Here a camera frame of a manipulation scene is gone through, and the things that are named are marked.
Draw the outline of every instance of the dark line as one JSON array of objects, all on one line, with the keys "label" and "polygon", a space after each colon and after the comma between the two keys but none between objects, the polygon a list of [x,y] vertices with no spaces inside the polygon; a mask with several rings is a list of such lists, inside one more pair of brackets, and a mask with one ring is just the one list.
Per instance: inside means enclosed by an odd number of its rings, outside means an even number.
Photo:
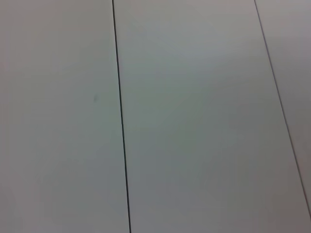
[{"label": "dark line", "polygon": [[118,68],[119,99],[120,99],[120,113],[121,113],[121,125],[122,125],[123,153],[124,153],[124,169],[125,169],[125,184],[126,184],[126,197],[127,197],[128,226],[129,226],[130,233],[132,233],[131,214],[130,214],[130,201],[129,201],[129,195],[128,195],[128,179],[127,179],[126,152],[125,152],[125,139],[124,139],[124,123],[123,123],[122,96],[121,96],[121,83],[120,83],[120,68],[119,68],[119,55],[118,55],[118,43],[117,43],[117,31],[116,31],[116,17],[115,17],[115,3],[114,3],[114,0],[112,0],[112,14],[113,14],[113,26],[114,26],[114,31],[115,31],[115,44],[116,44],[117,68]]},{"label": "dark line", "polygon": [[294,149],[293,140],[292,140],[292,137],[291,137],[291,134],[290,134],[290,130],[289,130],[289,127],[288,127],[288,123],[287,123],[287,119],[286,119],[286,116],[285,116],[284,107],[283,107],[283,103],[282,103],[282,100],[281,100],[280,92],[278,90],[278,86],[277,86],[277,82],[276,82],[276,76],[274,74],[274,70],[273,70],[273,66],[272,66],[272,62],[271,62],[271,57],[270,57],[270,53],[269,53],[268,45],[267,45],[267,41],[266,41],[266,36],[265,36],[265,34],[263,32],[263,28],[262,28],[261,19],[260,19],[259,12],[258,12],[256,0],[254,0],[254,3],[255,3],[258,19],[259,19],[259,24],[260,24],[260,27],[261,27],[261,32],[262,32],[262,35],[263,35],[263,40],[264,40],[264,43],[266,45],[266,49],[267,49],[267,53],[268,53],[268,58],[269,58],[269,62],[270,62],[270,66],[271,66],[271,70],[272,70],[272,74],[273,74],[273,78],[274,78],[274,82],[276,84],[276,90],[277,90],[278,98],[280,100],[280,104],[281,104],[281,108],[282,108],[282,112],[283,112],[283,116],[284,116],[284,120],[285,120],[285,124],[286,124],[286,128],[287,128],[287,132],[288,132],[288,135],[290,137],[290,142],[291,142],[291,145],[292,145],[292,149],[293,149],[293,153],[294,153],[294,158],[295,158],[295,161],[296,161],[296,166],[297,166],[297,170],[298,170],[298,174],[299,174],[299,178],[300,178],[303,194],[305,195],[305,199],[306,199],[306,203],[307,203],[307,208],[308,208],[308,212],[309,212],[309,216],[310,216],[310,220],[311,220],[311,211],[310,211],[310,207],[309,207],[308,197],[307,197],[307,194],[306,194],[305,186],[304,186],[304,184],[302,182],[301,172],[300,172],[300,168],[299,168],[299,165],[298,165],[298,160],[297,160],[296,152],[295,152],[295,149]]}]

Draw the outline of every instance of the white panel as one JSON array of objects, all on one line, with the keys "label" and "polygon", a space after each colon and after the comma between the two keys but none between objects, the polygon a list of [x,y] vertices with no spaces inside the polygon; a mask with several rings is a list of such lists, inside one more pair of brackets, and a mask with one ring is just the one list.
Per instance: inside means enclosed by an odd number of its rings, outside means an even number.
[{"label": "white panel", "polygon": [[308,233],[254,2],[115,0],[134,233]]},{"label": "white panel", "polygon": [[311,200],[311,1],[257,2],[302,181]]},{"label": "white panel", "polygon": [[0,232],[128,233],[110,0],[0,2]]}]

